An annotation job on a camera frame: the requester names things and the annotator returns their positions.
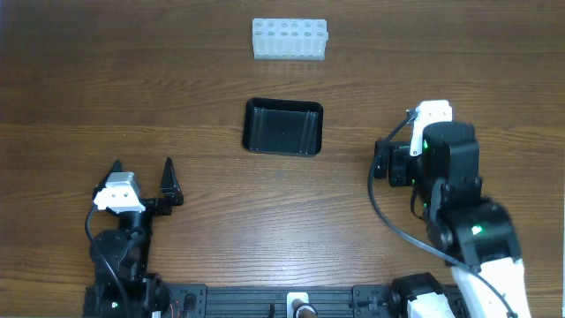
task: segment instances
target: black tray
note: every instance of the black tray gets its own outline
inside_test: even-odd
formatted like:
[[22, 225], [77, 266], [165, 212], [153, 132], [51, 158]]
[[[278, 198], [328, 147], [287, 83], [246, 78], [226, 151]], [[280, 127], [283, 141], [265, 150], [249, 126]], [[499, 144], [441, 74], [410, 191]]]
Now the black tray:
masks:
[[323, 118], [318, 102], [252, 98], [245, 111], [244, 147], [253, 153], [315, 156]]

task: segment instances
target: wooden table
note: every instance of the wooden table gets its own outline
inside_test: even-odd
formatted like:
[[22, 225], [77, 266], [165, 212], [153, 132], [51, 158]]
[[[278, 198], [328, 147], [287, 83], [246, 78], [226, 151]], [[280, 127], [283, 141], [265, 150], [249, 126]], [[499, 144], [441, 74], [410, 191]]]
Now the wooden table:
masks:
[[[443, 98], [477, 128], [483, 190], [513, 217], [533, 315], [561, 312], [564, 2], [3, 5], [1, 315], [81, 315], [94, 281], [84, 220], [115, 159], [145, 197], [174, 160], [185, 204], [154, 220], [150, 260], [169, 282], [349, 286], [426, 271], [451, 282], [366, 194], [374, 141], [407, 108]], [[326, 61], [254, 61], [254, 17], [326, 19]], [[322, 103], [321, 152], [243, 149], [254, 96]], [[375, 192], [393, 222], [426, 237], [410, 189], [378, 181]], [[93, 231], [116, 223], [97, 214]]]

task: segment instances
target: white robot part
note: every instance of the white robot part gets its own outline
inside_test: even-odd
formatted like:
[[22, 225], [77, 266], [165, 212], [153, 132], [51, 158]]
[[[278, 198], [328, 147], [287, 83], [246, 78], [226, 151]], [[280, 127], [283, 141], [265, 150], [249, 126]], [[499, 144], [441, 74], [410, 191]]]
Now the white robot part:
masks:
[[428, 292], [408, 301], [406, 306], [410, 318], [455, 318], [448, 298], [444, 294]]
[[[480, 265], [478, 273], [491, 284], [519, 318], [531, 318], [524, 282], [524, 263], [511, 257], [487, 261]], [[507, 308], [485, 284], [469, 272], [457, 267], [451, 268], [459, 290], [463, 294], [472, 318], [506, 317]]]
[[113, 172], [105, 186], [94, 198], [99, 210], [109, 208], [116, 213], [145, 211], [145, 206], [139, 202], [139, 188], [133, 172]]
[[434, 123], [452, 121], [453, 110], [446, 100], [424, 101], [416, 108], [416, 115], [410, 144], [411, 156], [422, 154], [424, 128]]
[[328, 38], [324, 19], [253, 19], [255, 59], [323, 60]]

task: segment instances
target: wood grain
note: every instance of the wood grain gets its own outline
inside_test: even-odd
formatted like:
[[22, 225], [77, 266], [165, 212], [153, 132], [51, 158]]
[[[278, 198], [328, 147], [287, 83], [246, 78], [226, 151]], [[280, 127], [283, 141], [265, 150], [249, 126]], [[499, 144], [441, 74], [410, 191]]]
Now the wood grain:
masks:
[[[89, 193], [117, 158], [144, 196], [175, 162], [185, 204], [155, 219], [150, 260], [167, 281], [450, 282], [383, 226], [365, 188], [374, 141], [435, 98], [477, 127], [484, 192], [513, 217], [533, 316], [561, 312], [565, 3], [5, 0], [0, 12], [1, 315], [81, 315]], [[255, 17], [326, 19], [326, 61], [253, 61]], [[246, 152], [254, 96], [322, 103], [322, 151]], [[426, 237], [410, 189], [375, 192]], [[115, 223], [100, 214], [93, 230]]]

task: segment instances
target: rectangular black container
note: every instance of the rectangular black container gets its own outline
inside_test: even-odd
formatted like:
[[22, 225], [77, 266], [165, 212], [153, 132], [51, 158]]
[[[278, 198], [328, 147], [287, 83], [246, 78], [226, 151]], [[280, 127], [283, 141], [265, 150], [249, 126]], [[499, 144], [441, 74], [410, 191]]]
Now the rectangular black container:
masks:
[[315, 156], [323, 118], [318, 102], [252, 98], [245, 111], [244, 147], [254, 153]]

